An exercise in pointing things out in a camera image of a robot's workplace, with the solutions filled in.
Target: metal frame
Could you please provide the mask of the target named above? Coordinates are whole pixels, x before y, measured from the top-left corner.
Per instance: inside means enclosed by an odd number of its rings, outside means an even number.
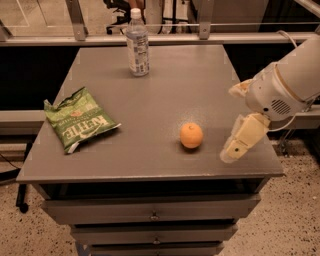
[[[290,36],[297,43],[302,43],[315,32],[293,32]],[[197,34],[151,35],[150,45],[182,45],[182,44],[278,44],[290,43],[289,39],[278,33],[215,33],[206,40],[199,39]],[[72,37],[10,37],[0,42],[1,46],[120,46],[126,44],[125,36],[87,36],[85,40]]]
[[[208,39],[210,36],[211,18],[213,14],[214,0],[203,0],[199,8],[199,38]]]
[[[78,0],[66,0],[70,19],[72,22],[74,38],[77,41],[86,40],[88,31],[84,25],[81,7]]]

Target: plastic bottle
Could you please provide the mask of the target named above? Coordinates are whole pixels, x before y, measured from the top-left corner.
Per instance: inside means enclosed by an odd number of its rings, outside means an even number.
[[[129,67],[133,75],[144,76],[149,73],[148,30],[138,8],[131,9],[131,21],[127,28]]]

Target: orange ball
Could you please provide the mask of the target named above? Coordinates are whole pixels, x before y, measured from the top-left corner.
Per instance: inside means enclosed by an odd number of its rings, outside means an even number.
[[[203,140],[201,127],[196,123],[186,123],[180,129],[180,141],[186,148],[196,148]]]

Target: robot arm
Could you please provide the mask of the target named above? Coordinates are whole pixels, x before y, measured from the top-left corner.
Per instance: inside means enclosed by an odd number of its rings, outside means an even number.
[[[254,113],[236,120],[220,154],[226,163],[238,160],[258,143],[271,121],[294,117],[320,95],[320,36],[269,64],[253,79],[234,85],[229,93],[244,98]]]

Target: green chip bag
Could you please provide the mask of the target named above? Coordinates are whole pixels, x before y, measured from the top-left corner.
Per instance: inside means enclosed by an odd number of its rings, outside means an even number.
[[[57,105],[45,100],[44,112],[68,154],[79,143],[121,125],[98,106],[85,87]]]

